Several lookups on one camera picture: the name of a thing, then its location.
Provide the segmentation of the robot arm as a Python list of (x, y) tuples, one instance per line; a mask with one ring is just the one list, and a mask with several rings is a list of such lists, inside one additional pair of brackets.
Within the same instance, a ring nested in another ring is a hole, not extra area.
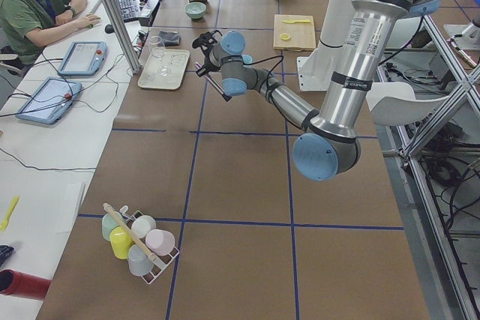
[(354, 167), (360, 158), (356, 119), (395, 23), (433, 13), (439, 5), (440, 0), (330, 0), (325, 21), (340, 21), (342, 41), (320, 109), (269, 71), (246, 63), (245, 39), (237, 31), (207, 31), (193, 41), (193, 48), (201, 49), (205, 57), (197, 74), (220, 73), (217, 90), (224, 97), (258, 91), (302, 130), (292, 148), (297, 170), (314, 181), (328, 180)]

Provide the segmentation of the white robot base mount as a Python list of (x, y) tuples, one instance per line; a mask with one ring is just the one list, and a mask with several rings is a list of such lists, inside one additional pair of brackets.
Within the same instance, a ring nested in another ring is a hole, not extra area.
[(329, 0), (317, 48), (297, 58), (301, 91), (325, 91), (341, 53), (354, 15), (351, 0)]

